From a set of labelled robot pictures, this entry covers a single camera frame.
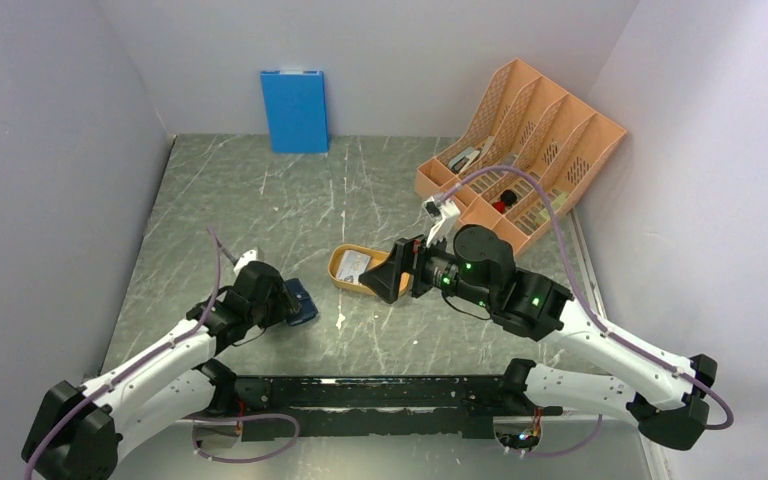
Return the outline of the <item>navy blue card holder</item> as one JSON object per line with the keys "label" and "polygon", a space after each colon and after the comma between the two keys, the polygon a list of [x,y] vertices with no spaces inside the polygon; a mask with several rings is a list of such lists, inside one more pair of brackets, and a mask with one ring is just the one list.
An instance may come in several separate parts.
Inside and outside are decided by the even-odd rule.
{"label": "navy blue card holder", "polygon": [[285,323],[288,326],[295,327],[314,320],[318,316],[319,311],[302,282],[298,278],[292,278],[286,280],[285,285],[299,305],[299,310],[292,316],[287,317]]}

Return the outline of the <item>silver VIP card stack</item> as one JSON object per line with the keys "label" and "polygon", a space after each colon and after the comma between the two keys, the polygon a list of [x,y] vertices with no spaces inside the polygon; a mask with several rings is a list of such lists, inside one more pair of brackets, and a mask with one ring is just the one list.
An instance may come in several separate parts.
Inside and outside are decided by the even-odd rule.
{"label": "silver VIP card stack", "polygon": [[359,285],[359,276],[366,272],[371,256],[358,250],[344,250],[335,277],[344,283]]}

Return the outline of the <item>orange oval tray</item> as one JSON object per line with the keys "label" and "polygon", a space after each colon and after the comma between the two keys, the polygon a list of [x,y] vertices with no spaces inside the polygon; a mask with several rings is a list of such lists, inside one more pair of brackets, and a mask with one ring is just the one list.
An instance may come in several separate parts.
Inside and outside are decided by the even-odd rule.
{"label": "orange oval tray", "polygon": [[383,263],[388,255],[388,252],[363,246],[341,244],[333,250],[327,271],[335,287],[376,296],[359,282],[359,276]]}

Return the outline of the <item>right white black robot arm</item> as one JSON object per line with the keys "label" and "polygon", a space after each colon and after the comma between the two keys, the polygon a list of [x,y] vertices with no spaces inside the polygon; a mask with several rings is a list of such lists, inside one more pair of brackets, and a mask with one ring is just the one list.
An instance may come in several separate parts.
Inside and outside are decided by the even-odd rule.
{"label": "right white black robot arm", "polygon": [[527,359],[510,361],[499,384],[505,413],[532,416],[548,407],[602,414],[635,426],[650,441],[687,451],[710,430],[710,388],[717,364],[657,348],[598,316],[566,287],[516,265],[510,244],[480,225],[467,225],[452,245],[423,236],[399,239],[387,258],[362,273],[361,285],[394,303],[403,277],[411,294],[431,289],[444,300],[482,308],[504,331],[554,344],[602,369],[564,371]]}

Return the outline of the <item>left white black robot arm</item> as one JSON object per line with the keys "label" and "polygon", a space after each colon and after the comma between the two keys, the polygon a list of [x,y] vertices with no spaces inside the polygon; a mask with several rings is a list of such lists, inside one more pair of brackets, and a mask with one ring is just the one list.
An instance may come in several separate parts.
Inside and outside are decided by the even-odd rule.
{"label": "left white black robot arm", "polygon": [[79,386],[51,387],[21,451],[24,476],[107,479],[137,446],[178,420],[242,413],[251,403],[218,354],[251,329],[264,331],[301,310],[299,293],[274,267],[247,263],[233,284],[217,287],[135,357]]}

